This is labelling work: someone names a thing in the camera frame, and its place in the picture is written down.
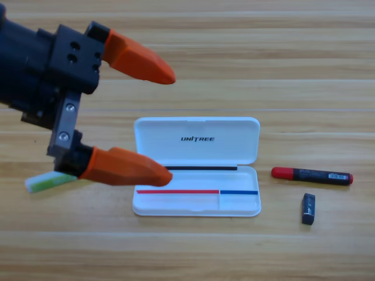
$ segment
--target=open white case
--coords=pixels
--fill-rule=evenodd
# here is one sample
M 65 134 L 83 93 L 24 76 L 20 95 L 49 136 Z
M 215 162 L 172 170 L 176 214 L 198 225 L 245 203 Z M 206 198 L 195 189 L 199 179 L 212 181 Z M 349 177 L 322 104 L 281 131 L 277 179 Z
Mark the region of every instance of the open white case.
M 252 217 L 261 211 L 260 124 L 251 117 L 149 117 L 135 122 L 137 152 L 167 166 L 164 187 L 136 186 L 138 215 Z

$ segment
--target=screw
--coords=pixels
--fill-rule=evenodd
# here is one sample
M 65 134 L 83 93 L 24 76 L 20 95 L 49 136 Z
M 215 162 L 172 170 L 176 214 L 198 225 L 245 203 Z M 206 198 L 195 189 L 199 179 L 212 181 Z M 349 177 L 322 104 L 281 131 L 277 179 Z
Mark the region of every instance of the screw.
M 73 104 L 67 104 L 65 109 L 66 111 L 74 112 L 76 110 L 76 107 Z
M 66 141 L 69 140 L 69 135 L 68 135 L 67 133 L 65 133 L 65 132 L 61 132 L 61 133 L 59 134 L 59 139 L 60 139 L 61 141 L 63 141 L 63 142 L 66 142 Z

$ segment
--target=black eraser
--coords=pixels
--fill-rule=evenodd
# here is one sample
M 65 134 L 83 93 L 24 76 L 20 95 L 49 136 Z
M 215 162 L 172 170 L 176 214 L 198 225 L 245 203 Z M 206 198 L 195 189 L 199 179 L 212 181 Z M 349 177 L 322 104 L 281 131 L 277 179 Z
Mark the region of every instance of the black eraser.
M 302 223 L 312 225 L 315 217 L 315 195 L 305 193 L 302 199 Z

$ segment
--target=barcode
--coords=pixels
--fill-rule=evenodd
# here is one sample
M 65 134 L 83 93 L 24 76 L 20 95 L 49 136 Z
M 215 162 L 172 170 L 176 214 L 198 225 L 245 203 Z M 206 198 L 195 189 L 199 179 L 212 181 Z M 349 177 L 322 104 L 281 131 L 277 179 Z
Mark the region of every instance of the barcode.
M 329 174 L 328 178 L 335 180 L 347 180 L 347 176 L 343 176 L 342 174 Z

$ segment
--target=black stripe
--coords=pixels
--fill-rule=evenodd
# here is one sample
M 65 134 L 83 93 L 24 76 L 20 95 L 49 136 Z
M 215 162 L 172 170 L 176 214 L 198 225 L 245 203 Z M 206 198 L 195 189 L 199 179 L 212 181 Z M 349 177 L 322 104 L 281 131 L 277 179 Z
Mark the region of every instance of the black stripe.
M 237 171 L 237 167 L 223 167 L 223 166 L 166 166 L 168 170 L 227 170 Z

